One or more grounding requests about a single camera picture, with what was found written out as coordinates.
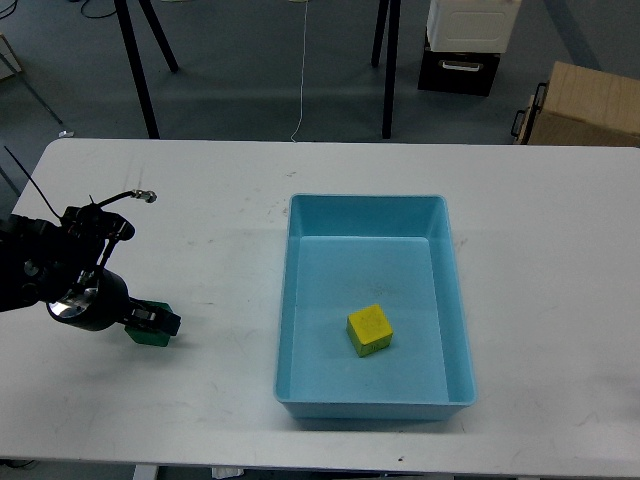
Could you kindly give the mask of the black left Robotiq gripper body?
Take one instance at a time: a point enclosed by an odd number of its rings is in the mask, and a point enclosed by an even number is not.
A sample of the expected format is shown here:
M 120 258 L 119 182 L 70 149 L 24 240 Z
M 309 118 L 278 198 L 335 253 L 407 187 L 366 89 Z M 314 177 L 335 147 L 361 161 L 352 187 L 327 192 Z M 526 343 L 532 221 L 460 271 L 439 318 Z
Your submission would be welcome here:
M 81 290 L 70 290 L 59 301 L 47 304 L 47 311 L 55 321 L 92 332 L 123 323 L 128 309 L 125 281 L 108 270 L 92 278 Z

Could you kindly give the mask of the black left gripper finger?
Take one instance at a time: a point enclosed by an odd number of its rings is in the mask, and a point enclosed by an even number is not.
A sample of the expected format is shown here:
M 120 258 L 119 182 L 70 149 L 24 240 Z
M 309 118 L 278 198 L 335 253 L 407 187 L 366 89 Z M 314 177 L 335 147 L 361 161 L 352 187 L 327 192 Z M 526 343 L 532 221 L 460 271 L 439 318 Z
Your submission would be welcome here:
M 128 326 L 134 330 L 176 336 L 181 317 L 167 303 L 131 298 Z

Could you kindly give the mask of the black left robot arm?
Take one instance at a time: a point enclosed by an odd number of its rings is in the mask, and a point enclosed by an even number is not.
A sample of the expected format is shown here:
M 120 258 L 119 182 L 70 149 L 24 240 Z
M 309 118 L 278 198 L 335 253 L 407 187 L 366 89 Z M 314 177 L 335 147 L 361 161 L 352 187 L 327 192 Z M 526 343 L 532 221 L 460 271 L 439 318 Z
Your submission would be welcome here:
M 101 202 L 69 206 L 56 223 L 11 214 L 1 222 L 1 309 L 44 303 L 55 321 L 86 331 L 119 323 L 130 338 L 164 347 L 181 318 L 162 302 L 133 298 L 125 281 L 106 268 L 116 245 L 134 226 L 107 205 L 124 198 L 156 201 L 152 191 L 129 190 Z

